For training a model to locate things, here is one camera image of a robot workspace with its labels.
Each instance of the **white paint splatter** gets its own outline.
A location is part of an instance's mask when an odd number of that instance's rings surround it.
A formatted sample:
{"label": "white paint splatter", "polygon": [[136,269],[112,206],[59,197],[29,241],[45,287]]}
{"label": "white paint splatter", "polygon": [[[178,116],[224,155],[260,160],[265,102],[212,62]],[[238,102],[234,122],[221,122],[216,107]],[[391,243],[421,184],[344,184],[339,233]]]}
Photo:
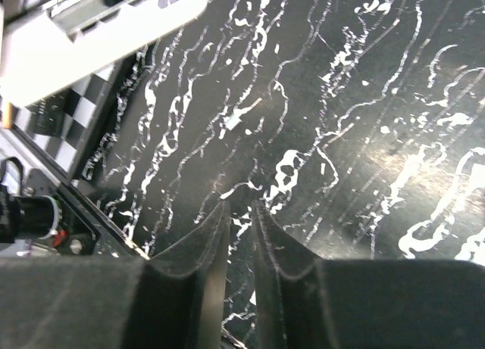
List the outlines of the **white paint splatter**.
{"label": "white paint splatter", "polygon": [[234,23],[236,24],[236,26],[251,26],[245,18],[242,18],[241,20],[239,18],[235,18]]}
{"label": "white paint splatter", "polygon": [[241,235],[251,227],[251,217],[249,216],[249,212],[239,218],[233,218],[233,224],[239,227],[236,237],[241,238]]}
{"label": "white paint splatter", "polygon": [[157,97],[155,92],[149,88],[149,84],[147,83],[147,87],[145,88],[145,99],[147,105],[155,105],[157,103]]}
{"label": "white paint splatter", "polygon": [[455,259],[485,266],[485,227],[479,233],[468,237]]}
{"label": "white paint splatter", "polygon": [[387,135],[388,133],[391,133],[391,130],[389,129],[388,126],[382,126],[380,128],[380,132],[383,134],[383,135]]}
{"label": "white paint splatter", "polygon": [[453,129],[454,126],[469,126],[473,123],[473,119],[471,119],[469,116],[467,116],[464,113],[455,113],[451,117],[447,118],[441,118],[439,119],[436,124],[438,126],[443,126],[445,123],[448,124],[449,129]]}
{"label": "white paint splatter", "polygon": [[436,72],[434,71],[434,67],[437,65],[438,63],[438,60],[440,59],[440,56],[443,52],[445,52],[446,50],[449,50],[451,48],[454,48],[458,45],[454,44],[454,45],[447,45],[445,46],[444,48],[441,48],[437,53],[436,53],[436,56],[434,57],[434,59],[431,61],[430,63],[430,77],[427,78],[427,81],[428,81],[428,84],[427,84],[427,87],[428,88],[431,88],[434,84],[434,78],[436,77]]}
{"label": "white paint splatter", "polygon": [[[414,224],[408,229],[407,233],[400,238],[398,246],[399,249],[405,254],[406,258],[415,258],[415,254],[411,252],[411,249],[417,252],[428,251],[435,247],[440,241],[442,241],[447,235],[449,230],[446,228],[448,224],[455,222],[455,213],[465,208],[465,199],[471,195],[471,193],[478,188],[485,187],[485,179],[482,177],[485,172],[485,167],[480,164],[475,164],[472,167],[472,173],[468,180],[468,187],[465,193],[459,194],[460,178],[462,171],[468,160],[475,154],[485,155],[485,148],[476,147],[468,151],[458,162],[455,169],[455,174],[451,186],[448,188],[443,197],[436,205],[434,212],[430,215],[430,218],[419,223]],[[426,229],[429,227],[438,217],[443,215],[452,202],[455,201],[452,207],[451,213],[444,216],[444,221],[436,228],[432,238],[417,239],[413,235],[419,229]]]}
{"label": "white paint splatter", "polygon": [[248,182],[238,182],[237,184],[235,184],[234,187],[232,187],[231,190],[229,190],[228,192],[225,192],[223,194],[221,194],[221,196],[219,197],[221,200],[225,200],[227,198],[229,198],[239,187],[241,186],[247,186],[249,187],[251,190],[256,190],[257,192],[261,191],[263,189],[263,187],[260,185],[258,187],[256,187],[251,180],[249,180]]}
{"label": "white paint splatter", "polygon": [[427,123],[427,117],[426,116],[427,115],[428,115],[428,112],[423,112],[418,116],[417,121],[418,121],[420,128],[423,128],[424,126],[426,126],[426,123]]}
{"label": "white paint splatter", "polygon": [[[268,205],[270,205],[279,194],[286,195],[291,193],[298,183],[299,171],[298,167],[295,166],[295,160],[299,161],[299,163],[302,162],[299,152],[297,150],[288,150],[285,152],[281,161],[276,165],[276,176],[274,177],[276,184],[271,185],[269,191],[267,190],[264,192],[264,199]],[[283,167],[289,167],[293,173],[287,175],[283,172]],[[271,208],[271,213],[275,214],[279,209],[281,209],[281,206],[278,204]]]}
{"label": "white paint splatter", "polygon": [[233,116],[236,116],[236,117],[241,117],[243,114],[246,114],[248,113],[251,109],[253,109],[256,105],[259,104],[260,101],[262,101],[263,99],[262,98],[258,98],[255,100],[255,102],[253,104],[251,104],[249,107],[246,107],[246,108],[234,108],[234,111],[233,111]]}
{"label": "white paint splatter", "polygon": [[[401,189],[408,183],[410,178],[413,177],[421,168],[421,165],[424,164],[424,158],[426,157],[425,151],[430,147],[434,147],[436,144],[431,146],[422,145],[419,148],[419,152],[414,155],[408,156],[406,162],[404,163],[404,167],[402,168],[401,172],[394,181],[390,185],[390,194],[387,195],[381,202],[380,202],[380,210],[378,212],[372,212],[371,216],[372,223],[369,225],[368,229],[371,231],[371,258],[374,258],[375,255],[375,243],[376,243],[376,235],[374,234],[375,230],[379,226],[380,221],[384,218],[385,215],[390,214],[391,207],[394,207],[397,203],[404,201],[404,198],[399,196]],[[442,154],[444,153],[444,147],[439,144]]]}
{"label": "white paint splatter", "polygon": [[443,90],[443,97],[444,98],[442,100],[440,100],[440,101],[431,101],[431,102],[427,103],[426,105],[428,105],[428,106],[439,105],[440,107],[443,107],[443,108],[448,107],[448,103],[449,103],[449,90],[452,87],[457,86],[458,83],[460,83],[460,80],[462,80],[463,77],[466,76],[467,74],[473,73],[475,71],[482,71],[482,70],[485,70],[485,68],[483,68],[483,67],[475,67],[474,69],[469,69],[469,70],[463,71],[462,73],[460,73],[460,75],[458,75],[455,78],[455,80],[453,80],[450,84],[448,84],[447,86],[445,86],[445,89]]}
{"label": "white paint splatter", "polygon": [[327,156],[327,154],[320,148],[317,148],[317,153],[327,162],[333,171],[333,181],[328,186],[321,189],[322,192],[327,192],[331,190],[339,182],[339,173],[336,171],[335,165],[333,165],[332,160]]}
{"label": "white paint splatter", "polygon": [[249,299],[249,302],[253,305],[256,305],[256,291],[252,292],[251,298]]}

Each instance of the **checkerboard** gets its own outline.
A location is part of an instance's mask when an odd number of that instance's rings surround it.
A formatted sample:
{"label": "checkerboard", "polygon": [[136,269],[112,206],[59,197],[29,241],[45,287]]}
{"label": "checkerboard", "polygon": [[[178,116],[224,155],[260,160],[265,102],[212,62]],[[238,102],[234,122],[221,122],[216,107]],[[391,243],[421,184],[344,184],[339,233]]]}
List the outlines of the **checkerboard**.
{"label": "checkerboard", "polygon": [[[42,0],[19,0],[22,9],[27,9]],[[94,30],[102,21],[84,34]],[[34,151],[53,163],[68,179],[74,178],[75,170],[82,163],[82,156],[89,148],[86,141],[89,135],[99,128],[101,110],[109,107],[108,96],[115,92],[115,81],[123,61],[108,65],[70,87],[64,100],[64,126],[60,137],[49,137],[35,134],[35,110],[32,108],[14,108],[14,126]]]}
{"label": "checkerboard", "polygon": [[114,65],[74,84],[65,98],[64,126],[60,137],[33,133],[35,113],[28,108],[15,109],[14,125],[25,133],[65,173],[73,168],[80,141],[89,130],[97,108],[102,108],[106,92],[112,89]]}

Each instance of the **marbled tabletop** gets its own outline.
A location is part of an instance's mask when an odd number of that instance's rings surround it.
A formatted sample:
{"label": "marbled tabletop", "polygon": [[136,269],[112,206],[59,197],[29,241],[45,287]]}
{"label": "marbled tabletop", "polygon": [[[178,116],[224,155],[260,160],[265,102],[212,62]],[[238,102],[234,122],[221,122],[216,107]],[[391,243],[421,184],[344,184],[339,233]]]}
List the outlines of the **marbled tabletop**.
{"label": "marbled tabletop", "polygon": [[255,199],[322,257],[485,265],[484,45],[485,0],[210,0],[138,53],[91,198],[148,256],[230,201],[246,347]]}

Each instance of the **white plastic casing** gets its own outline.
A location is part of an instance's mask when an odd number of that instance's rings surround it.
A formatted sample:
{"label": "white plastic casing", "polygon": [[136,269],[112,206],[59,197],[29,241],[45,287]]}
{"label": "white plastic casing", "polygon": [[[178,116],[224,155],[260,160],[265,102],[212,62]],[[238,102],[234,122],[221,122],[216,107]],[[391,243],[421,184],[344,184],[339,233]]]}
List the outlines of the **white plastic casing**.
{"label": "white plastic casing", "polygon": [[26,107],[181,27],[198,17],[207,2],[124,5],[115,18],[75,41],[43,12],[3,35],[0,93],[16,107]]}

